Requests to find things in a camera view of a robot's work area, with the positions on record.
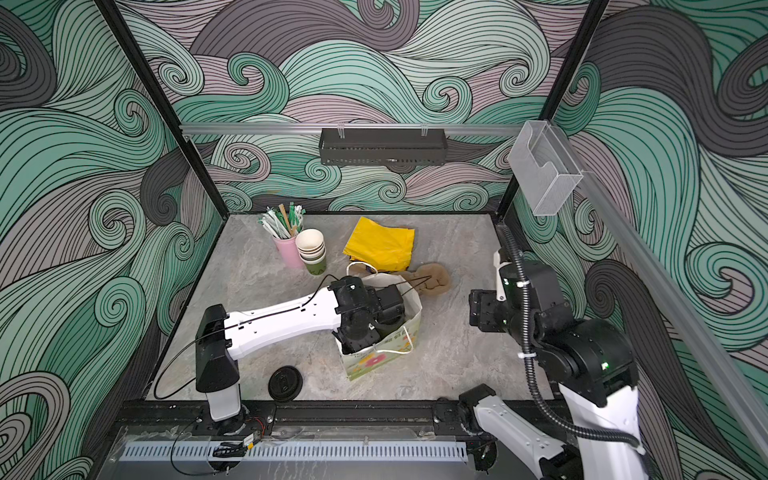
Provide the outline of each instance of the stack of paper cups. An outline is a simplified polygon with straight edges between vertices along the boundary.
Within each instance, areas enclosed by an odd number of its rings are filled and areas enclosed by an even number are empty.
[[[312,275],[326,271],[326,243],[320,230],[310,228],[296,235],[296,248]]]

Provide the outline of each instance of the white rope handle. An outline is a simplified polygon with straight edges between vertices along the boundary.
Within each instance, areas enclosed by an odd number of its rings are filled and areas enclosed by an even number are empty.
[[[408,344],[411,346],[411,349],[407,352],[398,352],[397,350],[378,350],[376,349],[376,346],[373,346],[373,349],[376,351],[376,353],[397,353],[398,355],[405,355],[406,353],[411,353],[413,351],[413,341],[411,340],[411,335],[408,333],[408,329],[406,329],[406,326],[403,325],[403,330],[406,332],[406,336],[408,337]]]
[[[356,261],[356,262],[351,262],[349,265],[347,265],[347,266],[346,266],[346,274],[347,274],[347,275],[349,275],[349,268],[350,268],[352,265],[355,265],[356,263],[357,263],[357,264],[360,264],[360,263],[362,263],[363,265],[367,265],[367,266],[370,266],[371,268],[373,268],[373,271],[374,271],[375,273],[378,273],[378,272],[379,272],[379,271],[376,269],[376,267],[375,267],[375,266],[371,265],[371,264],[370,264],[370,263],[368,263],[368,262],[360,262],[360,261]]]

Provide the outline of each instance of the swirl pattern wall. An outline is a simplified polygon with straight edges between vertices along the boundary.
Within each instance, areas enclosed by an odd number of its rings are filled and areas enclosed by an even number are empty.
[[[587,3],[118,0],[182,122],[310,123],[535,119]],[[196,138],[232,211],[494,210],[513,141],[456,137],[449,165],[388,169],[323,166],[313,136]]]
[[[652,0],[602,20],[555,122],[617,209],[768,400],[768,2]],[[634,268],[574,192],[518,235],[578,315],[623,328],[641,365],[641,429],[665,479],[768,468]]]
[[[86,478],[222,219],[95,3],[13,5],[0,7],[0,477]]]

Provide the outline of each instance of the clear acrylic holder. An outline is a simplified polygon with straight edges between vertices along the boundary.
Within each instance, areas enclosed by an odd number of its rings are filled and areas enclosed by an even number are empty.
[[[565,132],[548,121],[526,121],[507,156],[537,217],[557,215],[583,175]]]

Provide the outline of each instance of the pink cup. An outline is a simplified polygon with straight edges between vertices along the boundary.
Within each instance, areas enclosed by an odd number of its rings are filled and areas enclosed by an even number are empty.
[[[272,240],[275,242],[277,251],[280,252],[280,256],[287,267],[304,268],[304,262],[301,260],[299,250],[296,248],[296,237],[291,237],[287,240],[272,237]]]

